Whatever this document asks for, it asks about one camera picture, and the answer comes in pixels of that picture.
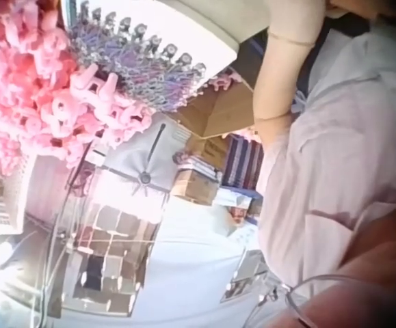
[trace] cardboard box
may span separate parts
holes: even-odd
[[[186,150],[191,155],[198,157],[200,160],[210,164],[219,171],[224,171],[229,146],[229,137],[199,139],[193,135],[185,145]]]
[[[203,94],[191,100],[170,117],[201,139],[217,137],[254,125],[252,90],[254,89],[261,56],[248,41],[240,45],[237,59],[230,65],[243,79],[228,90],[203,89]]]
[[[207,178],[197,171],[187,169],[177,174],[170,195],[195,204],[210,206],[218,187],[217,181]]]

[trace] pink shirt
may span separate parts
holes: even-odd
[[[257,190],[261,249],[290,286],[333,273],[357,230],[396,209],[394,29],[346,43],[265,150]]]

